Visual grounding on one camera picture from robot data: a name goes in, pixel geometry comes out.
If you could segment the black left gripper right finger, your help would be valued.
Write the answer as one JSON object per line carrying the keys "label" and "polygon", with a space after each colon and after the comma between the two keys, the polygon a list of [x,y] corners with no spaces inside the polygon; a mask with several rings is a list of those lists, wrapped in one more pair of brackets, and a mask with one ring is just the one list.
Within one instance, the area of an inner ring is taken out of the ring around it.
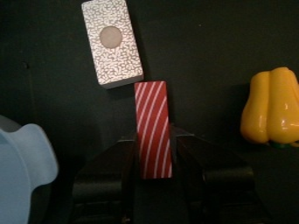
{"label": "black left gripper right finger", "polygon": [[250,164],[186,130],[171,133],[191,224],[272,224]]}

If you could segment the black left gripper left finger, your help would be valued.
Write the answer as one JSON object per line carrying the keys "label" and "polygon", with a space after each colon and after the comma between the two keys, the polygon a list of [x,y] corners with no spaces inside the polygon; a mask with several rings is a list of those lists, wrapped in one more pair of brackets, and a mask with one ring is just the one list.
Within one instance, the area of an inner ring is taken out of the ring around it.
{"label": "black left gripper left finger", "polygon": [[69,224],[132,224],[136,134],[121,137],[79,171]]}

